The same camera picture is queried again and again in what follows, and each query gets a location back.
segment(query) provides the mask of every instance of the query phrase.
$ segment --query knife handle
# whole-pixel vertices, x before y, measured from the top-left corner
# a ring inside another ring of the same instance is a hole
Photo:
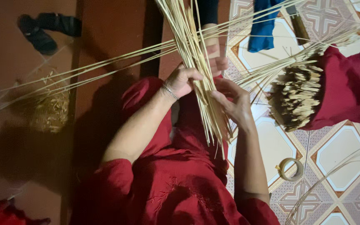
[[[309,39],[309,35],[306,32],[304,23],[302,22],[303,20],[301,19],[301,17],[299,15],[293,15],[290,16],[291,18],[291,23],[293,23],[293,27],[294,27],[294,32],[295,32],[295,37],[297,38],[305,38],[305,39]],[[298,45],[303,45],[308,43],[308,40],[303,40],[303,39],[297,39]]]

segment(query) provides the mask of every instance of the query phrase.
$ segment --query black sandal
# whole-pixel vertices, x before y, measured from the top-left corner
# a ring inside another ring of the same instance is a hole
[[[37,17],[40,28],[59,31],[72,37],[81,36],[82,22],[73,16],[56,13],[40,13]]]
[[[46,34],[29,15],[23,14],[18,19],[18,26],[33,47],[44,55],[53,55],[57,51],[56,42]]]

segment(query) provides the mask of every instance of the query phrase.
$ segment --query silver bracelet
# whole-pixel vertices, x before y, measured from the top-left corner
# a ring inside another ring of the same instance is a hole
[[[175,100],[179,100],[179,98],[178,98],[178,97],[173,93],[173,91],[168,87],[168,85],[166,84],[166,81],[165,81],[165,83],[163,83],[162,87],[163,87],[167,92],[169,92]]]

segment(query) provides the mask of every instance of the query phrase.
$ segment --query red sleeve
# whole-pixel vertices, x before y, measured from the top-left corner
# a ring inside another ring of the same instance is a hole
[[[247,199],[237,205],[237,210],[251,225],[280,225],[272,209],[259,199]]]
[[[80,185],[70,224],[125,223],[121,209],[126,204],[132,182],[130,161],[115,159],[106,163]]]

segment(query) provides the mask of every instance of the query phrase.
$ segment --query knife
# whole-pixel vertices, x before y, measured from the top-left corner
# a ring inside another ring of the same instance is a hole
[[[290,14],[291,23],[294,27],[295,37],[309,39],[309,35],[306,32],[304,23],[302,22],[303,20],[301,19],[299,14],[297,14],[297,9],[295,8],[295,6],[289,6],[286,8],[286,10],[287,13]],[[297,39],[297,43],[298,45],[303,45],[308,43],[308,40]]]

